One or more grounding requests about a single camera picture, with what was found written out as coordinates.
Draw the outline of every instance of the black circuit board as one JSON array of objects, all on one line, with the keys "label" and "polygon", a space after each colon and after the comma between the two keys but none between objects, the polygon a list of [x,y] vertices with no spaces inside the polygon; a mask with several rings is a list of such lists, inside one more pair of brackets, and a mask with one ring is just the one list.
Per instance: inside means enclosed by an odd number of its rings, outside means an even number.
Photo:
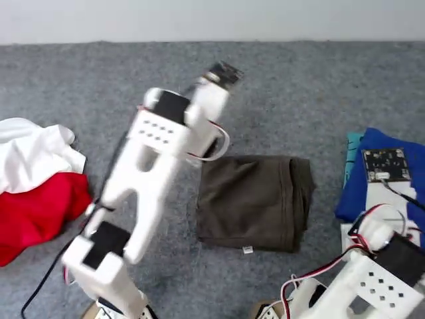
[{"label": "black circuit board", "polygon": [[244,73],[237,68],[220,61],[214,64],[203,76],[225,90],[229,90],[244,76]]},{"label": "black circuit board", "polygon": [[363,162],[369,183],[410,181],[410,172],[402,148],[363,150]]}]

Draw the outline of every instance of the gray carpet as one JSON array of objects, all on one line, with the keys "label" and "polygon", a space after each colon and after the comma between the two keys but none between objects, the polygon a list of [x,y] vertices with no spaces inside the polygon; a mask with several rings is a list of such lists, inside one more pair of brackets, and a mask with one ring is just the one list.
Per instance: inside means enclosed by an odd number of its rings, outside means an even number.
[{"label": "gray carpet", "polygon": [[[185,167],[144,259],[131,267],[160,318],[247,318],[253,303],[276,298],[291,273],[340,252],[333,209],[341,194],[348,131],[380,128],[425,144],[425,43],[155,43],[0,47],[0,118],[63,124],[88,158],[93,188],[134,106],[152,86],[188,86],[210,63],[246,73],[222,117],[229,154],[310,158],[317,190],[301,251],[290,255],[208,247],[195,237],[199,172]],[[116,213],[131,228],[135,201]],[[0,318],[18,318],[72,226],[27,249],[0,270]],[[322,276],[329,282],[334,272]],[[89,300],[66,288],[59,268],[27,312],[32,318],[79,318]],[[421,307],[411,318],[423,318]]]}]

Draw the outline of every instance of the circuit board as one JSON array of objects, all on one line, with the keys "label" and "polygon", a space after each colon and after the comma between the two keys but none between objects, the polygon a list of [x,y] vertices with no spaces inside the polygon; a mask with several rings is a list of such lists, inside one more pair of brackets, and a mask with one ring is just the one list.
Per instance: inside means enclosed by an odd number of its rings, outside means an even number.
[{"label": "circuit board", "polygon": [[402,148],[363,150],[363,162],[368,183],[381,180],[410,181],[410,172]]}]

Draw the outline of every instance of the white wall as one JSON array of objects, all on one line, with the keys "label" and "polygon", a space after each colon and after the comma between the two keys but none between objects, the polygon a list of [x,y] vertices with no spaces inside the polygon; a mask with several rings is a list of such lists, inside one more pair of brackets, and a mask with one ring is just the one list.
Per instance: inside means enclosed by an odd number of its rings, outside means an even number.
[{"label": "white wall", "polygon": [[425,0],[0,0],[0,44],[425,40]]}]

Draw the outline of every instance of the red cloth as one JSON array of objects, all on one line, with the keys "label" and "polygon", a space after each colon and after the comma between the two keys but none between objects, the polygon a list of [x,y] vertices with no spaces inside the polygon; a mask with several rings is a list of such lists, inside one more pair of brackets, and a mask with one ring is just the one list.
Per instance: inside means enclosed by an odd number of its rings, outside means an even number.
[{"label": "red cloth", "polygon": [[87,177],[78,173],[56,173],[28,192],[0,194],[0,266],[55,238],[91,201]]}]

